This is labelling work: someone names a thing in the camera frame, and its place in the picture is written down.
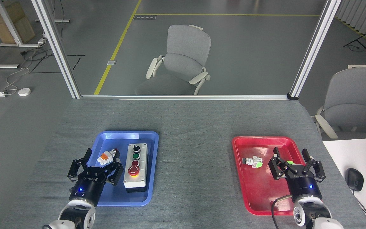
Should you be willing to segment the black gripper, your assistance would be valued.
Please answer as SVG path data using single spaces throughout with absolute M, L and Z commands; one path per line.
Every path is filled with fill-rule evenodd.
M 301 154 L 306 165 L 303 169 L 296 169 L 298 173 L 295 174 L 292 165 L 280 157 L 279 148 L 274 147 L 273 152 L 273 157 L 268 163 L 271 174 L 276 181 L 286 175 L 292 201 L 296 201 L 301 197 L 318 197 L 322 199 L 322 194 L 316 183 L 316 181 L 321 183 L 326 178 L 321 161 L 316 161 L 309 155 L 307 149 L 303 149 Z M 314 168 L 315 175 L 310 171 L 311 167 Z
M 105 168 L 87 167 L 87 162 L 92 154 L 91 148 L 87 149 L 83 158 L 72 161 L 67 178 L 72 182 L 77 182 L 70 189 L 70 201 L 75 199 L 84 200 L 97 207 L 105 183 L 107 182 L 114 186 L 118 184 L 124 171 L 119 159 L 120 152 L 117 149 L 113 149 L 110 153 L 113 154 L 113 161 L 106 165 Z M 78 175 L 80 166 L 83 167 L 84 171 Z

